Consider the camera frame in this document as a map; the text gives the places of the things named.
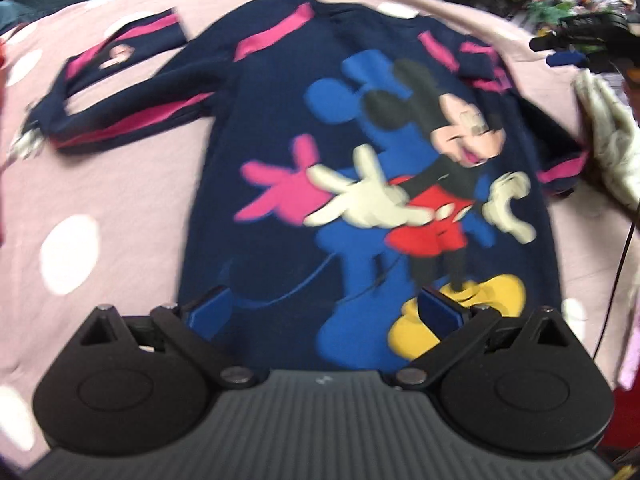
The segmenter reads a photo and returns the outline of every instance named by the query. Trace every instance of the pink hand print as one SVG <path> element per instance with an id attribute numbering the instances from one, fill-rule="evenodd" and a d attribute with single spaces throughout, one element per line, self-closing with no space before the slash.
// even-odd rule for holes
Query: pink hand print
<path id="1" fill-rule="evenodd" d="M 288 224 L 301 226 L 306 216 L 329 202 L 332 195 L 315 187 L 306 177 L 306 170 L 320 159 L 314 138 L 309 134 L 297 136 L 293 139 L 291 154 L 293 169 L 258 160 L 242 165 L 240 172 L 244 179 L 267 190 L 238 211 L 234 220 L 247 222 L 274 213 Z"/>

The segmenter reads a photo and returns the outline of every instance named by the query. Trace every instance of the gray ribbed surface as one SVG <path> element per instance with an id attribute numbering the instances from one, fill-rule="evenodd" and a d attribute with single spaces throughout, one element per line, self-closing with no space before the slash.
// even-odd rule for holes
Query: gray ribbed surface
<path id="1" fill-rule="evenodd" d="M 56 450 L 28 480 L 608 480 L 594 453 L 553 462 L 492 455 L 462 440 L 427 396 L 375 372 L 277 371 L 222 395 L 184 439 L 146 455 Z"/>

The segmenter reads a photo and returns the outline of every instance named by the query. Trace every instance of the mickey mouse mouth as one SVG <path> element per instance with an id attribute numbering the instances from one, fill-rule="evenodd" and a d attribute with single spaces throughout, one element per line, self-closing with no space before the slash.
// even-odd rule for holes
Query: mickey mouse mouth
<path id="1" fill-rule="evenodd" d="M 462 148 L 462 156 L 465 159 L 465 162 L 472 166 L 477 166 L 478 164 L 482 164 L 486 161 L 485 158 L 477 156 L 474 152 L 470 152 L 466 148 Z"/>

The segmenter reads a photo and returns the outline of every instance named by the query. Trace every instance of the screw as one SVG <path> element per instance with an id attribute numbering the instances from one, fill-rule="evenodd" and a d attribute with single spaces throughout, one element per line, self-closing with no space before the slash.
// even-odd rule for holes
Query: screw
<path id="1" fill-rule="evenodd" d="M 225 368 L 220 372 L 222 377 L 227 383 L 231 384 L 245 384 L 254 378 L 254 373 L 243 366 L 231 366 Z"/>
<path id="2" fill-rule="evenodd" d="M 420 368 L 403 368 L 396 374 L 396 380 L 408 386 L 417 386 L 427 380 L 427 372 Z"/>

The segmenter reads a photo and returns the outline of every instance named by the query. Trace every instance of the navy blue sweatshirt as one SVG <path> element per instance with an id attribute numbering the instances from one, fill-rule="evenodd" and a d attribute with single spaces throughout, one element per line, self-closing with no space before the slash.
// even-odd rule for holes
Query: navy blue sweatshirt
<path id="1" fill-rule="evenodd" d="M 66 114 L 69 96 L 183 44 Z M 203 116 L 177 299 L 226 286 L 194 329 L 246 365 L 396 370 L 443 336 L 415 300 L 425 286 L 505 316 L 559 308 L 544 194 L 583 154 L 482 41 L 424 16 L 255 0 L 187 42 L 169 10 L 68 60 L 30 120 L 77 153 Z"/>

